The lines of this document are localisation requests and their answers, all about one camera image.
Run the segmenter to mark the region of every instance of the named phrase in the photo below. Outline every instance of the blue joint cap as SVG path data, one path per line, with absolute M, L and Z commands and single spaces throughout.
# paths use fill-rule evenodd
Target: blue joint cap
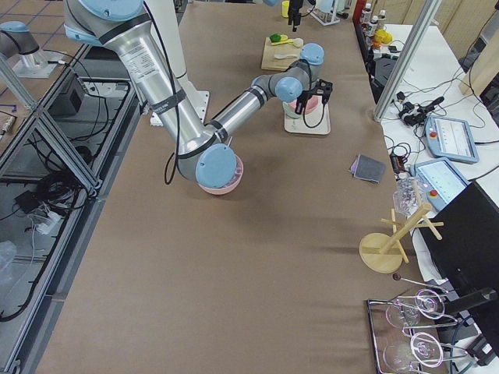
M 324 63 L 324 49 L 319 44 L 308 43 L 303 46 L 299 57 L 307 60 L 311 65 L 322 65 Z
M 275 85 L 275 96 L 285 103 L 291 103 L 302 94 L 303 86 L 299 80 L 292 76 L 281 78 Z
M 237 159 L 225 144 L 215 144 L 203 152 L 196 165 L 196 180 L 210 189 L 219 189 L 234 177 Z
M 10 33 L 27 33 L 30 31 L 28 26 L 26 26 L 21 21 L 8 21 L 0 25 L 1 31 L 6 31 Z
M 122 22 L 132 19 L 143 8 L 143 0 L 78 0 L 94 16 L 107 21 Z
M 64 28 L 65 28 L 65 35 L 72 41 L 93 45 L 95 47 L 102 47 L 102 43 L 94 35 L 82 33 L 81 31 L 75 30 L 66 25 L 64 25 Z

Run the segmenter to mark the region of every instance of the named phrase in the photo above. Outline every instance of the cutting board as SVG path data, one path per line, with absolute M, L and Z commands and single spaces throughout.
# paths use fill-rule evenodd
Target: cutting board
M 287 55 L 289 53 L 293 53 L 299 56 L 301 50 L 301 47 L 297 48 L 293 46 L 293 44 L 272 45 L 271 39 L 266 37 L 264 56 L 262 57 L 262 70 L 276 70 L 278 72 L 284 72 L 289 65 L 298 58 L 285 58 L 283 60 L 277 60 L 274 58 L 274 55 Z

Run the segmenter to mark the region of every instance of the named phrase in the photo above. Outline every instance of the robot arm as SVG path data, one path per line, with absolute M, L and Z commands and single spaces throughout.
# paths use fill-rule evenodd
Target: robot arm
M 229 183 L 236 170 L 234 152 L 221 143 L 270 98 L 290 102 L 303 91 L 312 90 L 324 60 L 320 46 L 304 46 L 302 60 L 287 72 L 256 78 L 250 88 L 204 125 L 177 79 L 170 75 L 150 35 L 151 20 L 143 9 L 143 0 L 66 0 L 65 28 L 70 38 L 102 45 L 119 56 L 170 136 L 178 136 L 179 172 L 212 189 Z
M 20 21 L 0 24 L 0 58 L 7 59 L 13 55 L 20 55 L 28 69 L 47 65 L 37 41 L 28 27 Z

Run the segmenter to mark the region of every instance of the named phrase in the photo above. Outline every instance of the white desk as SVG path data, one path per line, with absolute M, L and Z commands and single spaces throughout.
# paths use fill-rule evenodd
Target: white desk
M 402 42 L 407 39 L 410 30 L 410 25 L 387 25 L 387 31 L 393 34 L 394 40 Z M 402 44 L 398 42 L 394 42 L 394 44 L 397 45 L 399 49 L 402 47 Z M 435 87 L 440 83 L 451 80 L 456 76 L 462 78 L 464 76 L 464 72 L 460 68 L 456 57 L 448 47 L 448 44 L 441 32 L 436 26 L 430 26 L 426 32 L 426 36 L 423 39 L 423 43 L 419 46 L 419 50 L 417 51 L 408 71 L 405 74 L 404 81 L 399 86 L 399 91 L 408 93 L 417 91 L 416 87 L 419 89 Z M 463 99 L 464 96 L 458 88 L 459 83 L 460 81 L 456 79 L 452 83 L 446 83 L 435 90 L 431 90 L 430 92 L 412 94 L 409 101 L 413 104 L 423 103 L 424 101 L 429 102 L 439 96 L 444 96 L 445 100 L 441 106 L 445 108 L 449 104 L 456 103 Z M 446 117 L 465 119 L 471 126 L 483 126 L 481 129 L 472 127 L 472 135 L 476 142 L 486 142 L 499 139 L 499 128 L 482 104 L 475 107 L 477 102 L 478 101 L 475 97 L 467 97 L 458 104 L 447 108 Z M 475 107 L 475 112 L 483 119 L 485 125 L 482 120 L 480 120 L 473 113 L 473 107 Z M 413 128 L 404 125 L 402 121 L 398 120 L 398 110 L 395 106 L 392 105 L 389 107 L 387 113 L 384 115 L 384 118 L 386 119 L 381 122 L 381 125 L 383 126 L 385 135 L 390 136 L 395 141 L 395 144 L 399 142 L 407 142 L 411 145 L 412 150 L 418 150 L 419 140 L 414 136 Z M 389 139 L 386 139 L 386 143 L 387 146 L 391 146 L 391 141 Z M 477 164 L 454 163 L 458 170 L 460 170 L 460 172 L 467 179 L 480 176 L 499 163 L 499 143 L 487 146 L 478 146 L 477 148 L 480 156 L 480 161 Z M 413 164 L 416 163 L 416 161 L 419 163 L 432 158 L 432 154 L 428 149 L 426 149 L 417 156 L 412 154 L 409 157 L 409 163 Z M 497 205 L 499 205 L 498 182 L 499 170 L 496 170 L 488 176 L 478 180 L 478 183 L 480 183 L 483 189 L 489 194 L 490 198 Z M 428 248 L 426 247 L 426 244 L 421 238 L 419 232 L 414 234 L 413 242 L 418 256 L 419 268 L 421 269 L 421 274 L 423 275 L 425 281 L 428 281 L 429 279 L 441 278 L 440 274 L 433 265 Z M 469 338 L 468 340 L 460 341 L 459 344 L 465 347 L 471 342 L 471 340 L 472 338 Z M 465 358 L 461 361 L 461 363 L 459 360 L 456 360 L 456 362 L 458 367 L 463 369 L 466 362 L 468 362 L 468 359 Z M 486 367 L 472 367 L 468 371 L 470 374 L 492 374 L 498 372 L 498 358 L 495 358 L 493 362 Z

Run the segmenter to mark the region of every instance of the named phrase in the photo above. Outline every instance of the yellow object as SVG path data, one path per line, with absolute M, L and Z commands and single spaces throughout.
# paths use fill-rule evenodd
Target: yellow object
M 374 41 L 377 43 L 389 44 L 393 40 L 393 36 L 385 30 L 378 30 L 374 34 Z
M 282 16 L 284 18 L 288 18 L 288 10 L 289 10 L 289 1 L 285 0 L 282 2 Z

